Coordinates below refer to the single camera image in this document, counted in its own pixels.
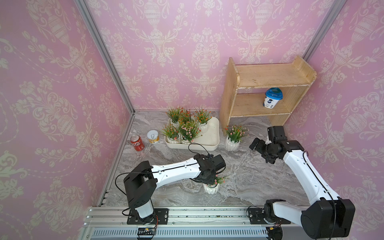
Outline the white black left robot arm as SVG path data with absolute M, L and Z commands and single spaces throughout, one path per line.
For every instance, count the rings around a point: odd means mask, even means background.
M 132 221 L 149 224 L 158 220 L 152 195 L 164 185 L 190 179 L 206 185 L 214 185 L 216 175 L 226 168 L 221 155 L 196 154 L 185 161 L 169 165 L 151 165 L 141 162 L 123 180 L 128 209 L 122 211 Z

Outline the orange flower plant white pot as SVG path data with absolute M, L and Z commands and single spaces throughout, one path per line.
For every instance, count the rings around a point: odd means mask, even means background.
M 167 110 L 167 116 L 169 117 L 171 124 L 175 128 L 179 128 L 179 118 L 183 111 L 183 108 L 177 107 L 177 108 L 169 108 Z

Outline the red flower plant white pot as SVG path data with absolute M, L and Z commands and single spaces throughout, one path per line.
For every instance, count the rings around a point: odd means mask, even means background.
M 185 124 L 185 123 L 191 122 L 193 120 L 194 119 L 193 119 L 193 116 L 192 116 L 190 111 L 188 111 L 184 108 L 180 109 L 180 112 L 179 112 L 179 123 L 180 124 Z

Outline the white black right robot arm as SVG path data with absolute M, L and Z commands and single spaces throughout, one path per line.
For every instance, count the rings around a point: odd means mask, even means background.
M 349 235 L 355 205 L 342 199 L 320 176 L 298 141 L 274 140 L 267 144 L 255 138 L 250 149 L 268 162 L 281 159 L 293 171 L 303 187 L 310 206 L 294 206 L 282 200 L 267 200 L 264 218 L 269 223 L 285 219 L 302 227 L 312 239 L 345 238 Z

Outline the tall pink flower plant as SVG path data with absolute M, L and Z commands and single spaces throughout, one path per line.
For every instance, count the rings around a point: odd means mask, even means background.
M 193 143 L 195 139 L 202 136 L 199 126 L 199 122 L 196 120 L 180 122 L 179 133 L 182 144 Z

